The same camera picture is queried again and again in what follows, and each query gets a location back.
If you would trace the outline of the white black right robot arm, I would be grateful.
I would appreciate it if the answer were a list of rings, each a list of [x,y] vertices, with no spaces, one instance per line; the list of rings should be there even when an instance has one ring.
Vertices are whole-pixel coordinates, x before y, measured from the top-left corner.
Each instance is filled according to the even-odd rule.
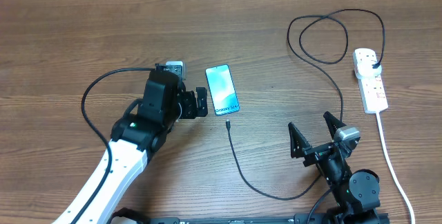
[[[331,141],[311,146],[294,123],[288,124],[292,158],[302,158],[305,167],[314,165],[326,180],[329,189],[307,214],[296,214],[295,223],[389,223],[387,214],[379,214],[380,179],[369,169],[352,172],[346,159],[358,145],[361,135],[330,112],[323,115]]]

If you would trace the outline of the Samsung Galaxy smartphone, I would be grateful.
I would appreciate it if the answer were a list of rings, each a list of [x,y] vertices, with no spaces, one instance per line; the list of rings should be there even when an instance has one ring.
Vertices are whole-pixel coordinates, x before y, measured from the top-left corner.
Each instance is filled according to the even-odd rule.
[[[207,68],[205,74],[215,114],[221,116],[238,112],[240,103],[229,65],[223,64]]]

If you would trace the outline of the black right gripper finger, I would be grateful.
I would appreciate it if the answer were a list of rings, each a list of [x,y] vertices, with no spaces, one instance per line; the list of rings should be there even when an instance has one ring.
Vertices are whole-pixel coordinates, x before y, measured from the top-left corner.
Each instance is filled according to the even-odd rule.
[[[292,158],[304,157],[307,150],[311,148],[304,135],[294,125],[293,122],[288,124],[290,136],[290,154]]]
[[[334,138],[335,133],[337,132],[337,130],[341,127],[345,127],[346,124],[343,123],[341,120],[339,120],[338,118],[336,118],[334,115],[332,115],[329,111],[326,111],[323,115],[327,127],[329,129],[329,133],[331,135],[332,138]]]

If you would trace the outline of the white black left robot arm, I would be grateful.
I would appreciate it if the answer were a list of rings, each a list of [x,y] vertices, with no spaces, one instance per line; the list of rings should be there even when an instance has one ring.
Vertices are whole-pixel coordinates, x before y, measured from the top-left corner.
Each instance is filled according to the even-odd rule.
[[[113,125],[93,174],[56,223],[111,223],[115,208],[180,119],[207,115],[207,90],[187,91],[182,64],[148,68],[144,95]]]

